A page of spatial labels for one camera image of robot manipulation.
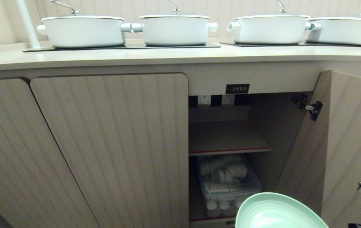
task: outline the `wooden cabinet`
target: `wooden cabinet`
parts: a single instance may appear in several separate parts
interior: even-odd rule
[[[20,79],[0,80],[0,214],[14,228],[98,227]]]
[[[361,224],[361,77],[324,72],[316,101],[324,104],[318,120],[306,115],[276,191],[307,204],[331,228]]]
[[[101,227],[188,226],[185,75],[36,78],[30,85]]]

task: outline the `green plate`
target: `green plate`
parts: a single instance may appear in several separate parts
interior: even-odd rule
[[[288,196],[263,192],[250,196],[237,213],[236,228],[328,228],[301,202]]]

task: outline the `plastic storage box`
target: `plastic storage box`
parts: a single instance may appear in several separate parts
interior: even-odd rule
[[[199,156],[196,166],[209,218],[235,216],[245,199],[262,190],[244,155]]]

